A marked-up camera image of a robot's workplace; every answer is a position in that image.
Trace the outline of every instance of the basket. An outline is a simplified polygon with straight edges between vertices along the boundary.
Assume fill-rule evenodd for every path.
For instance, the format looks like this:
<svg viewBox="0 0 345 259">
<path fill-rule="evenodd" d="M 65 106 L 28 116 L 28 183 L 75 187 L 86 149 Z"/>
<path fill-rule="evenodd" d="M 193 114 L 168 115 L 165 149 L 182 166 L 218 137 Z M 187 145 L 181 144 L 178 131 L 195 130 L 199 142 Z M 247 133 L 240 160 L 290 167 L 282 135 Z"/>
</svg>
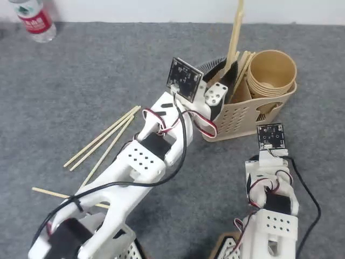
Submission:
<svg viewBox="0 0 345 259">
<path fill-rule="evenodd" d="M 202 68 L 203 72 L 206 72 L 205 67 L 212 68 L 207 65 L 199 67 Z M 287 93 L 281 96 L 253 99 L 249 92 L 247 76 L 245 75 L 234 93 L 232 103 L 225 104 L 218 119 L 214 121 L 218 128 L 217 137 L 211 139 L 203 135 L 203 138 L 208 142 L 215 142 L 256 134 L 257 126 L 271 123 L 296 90 L 297 84 L 294 82 Z M 260 107 L 267 107 L 267 105 L 270 105 L 271 109 L 263 113 Z"/>
</svg>

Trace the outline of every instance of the paper cup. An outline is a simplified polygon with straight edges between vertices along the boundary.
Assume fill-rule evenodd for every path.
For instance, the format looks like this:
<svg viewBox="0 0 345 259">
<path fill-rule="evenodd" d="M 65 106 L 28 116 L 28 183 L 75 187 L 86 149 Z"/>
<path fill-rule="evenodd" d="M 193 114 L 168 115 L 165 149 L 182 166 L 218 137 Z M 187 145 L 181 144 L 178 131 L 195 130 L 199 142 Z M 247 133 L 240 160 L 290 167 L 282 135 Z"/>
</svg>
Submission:
<svg viewBox="0 0 345 259">
<path fill-rule="evenodd" d="M 292 58 L 278 50 L 257 53 L 248 68 L 248 84 L 261 92 L 280 96 L 296 79 L 297 68 Z"/>
</svg>

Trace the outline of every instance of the water bottle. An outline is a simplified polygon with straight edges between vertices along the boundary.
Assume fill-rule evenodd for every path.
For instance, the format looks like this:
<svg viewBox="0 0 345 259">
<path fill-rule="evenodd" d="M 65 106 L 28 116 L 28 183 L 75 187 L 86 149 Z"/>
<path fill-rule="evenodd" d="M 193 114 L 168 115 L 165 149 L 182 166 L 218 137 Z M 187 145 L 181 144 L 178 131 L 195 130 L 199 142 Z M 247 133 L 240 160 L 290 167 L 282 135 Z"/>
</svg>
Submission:
<svg viewBox="0 0 345 259">
<path fill-rule="evenodd" d="M 42 0 L 9 1 L 33 40 L 44 43 L 55 37 L 56 27 L 44 8 Z"/>
</svg>

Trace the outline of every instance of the white wall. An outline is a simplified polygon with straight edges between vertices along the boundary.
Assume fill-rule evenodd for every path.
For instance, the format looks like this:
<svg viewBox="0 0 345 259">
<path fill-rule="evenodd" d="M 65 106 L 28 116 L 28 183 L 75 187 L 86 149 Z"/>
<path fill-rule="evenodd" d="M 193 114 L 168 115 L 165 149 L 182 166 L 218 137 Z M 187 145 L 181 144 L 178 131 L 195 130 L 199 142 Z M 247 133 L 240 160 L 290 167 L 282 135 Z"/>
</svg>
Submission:
<svg viewBox="0 0 345 259">
<path fill-rule="evenodd" d="M 48 0 L 66 22 L 232 23 L 237 0 Z M 0 1 L 0 21 L 18 21 Z M 345 25 L 344 0 L 245 0 L 244 23 Z"/>
</svg>

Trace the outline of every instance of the stacked paper cups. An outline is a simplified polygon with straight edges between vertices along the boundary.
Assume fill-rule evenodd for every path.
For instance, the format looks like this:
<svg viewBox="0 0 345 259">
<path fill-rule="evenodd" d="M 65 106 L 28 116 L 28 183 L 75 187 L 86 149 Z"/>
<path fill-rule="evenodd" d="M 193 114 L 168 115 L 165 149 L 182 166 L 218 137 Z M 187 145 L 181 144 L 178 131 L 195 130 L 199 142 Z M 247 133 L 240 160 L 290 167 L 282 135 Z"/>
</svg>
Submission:
<svg viewBox="0 0 345 259">
<path fill-rule="evenodd" d="M 289 91 L 295 83 L 296 64 L 292 58 L 278 50 L 265 50 L 257 53 L 248 68 L 247 84 L 252 98 L 278 97 Z M 259 108 L 269 112 L 276 104 Z"/>
</svg>

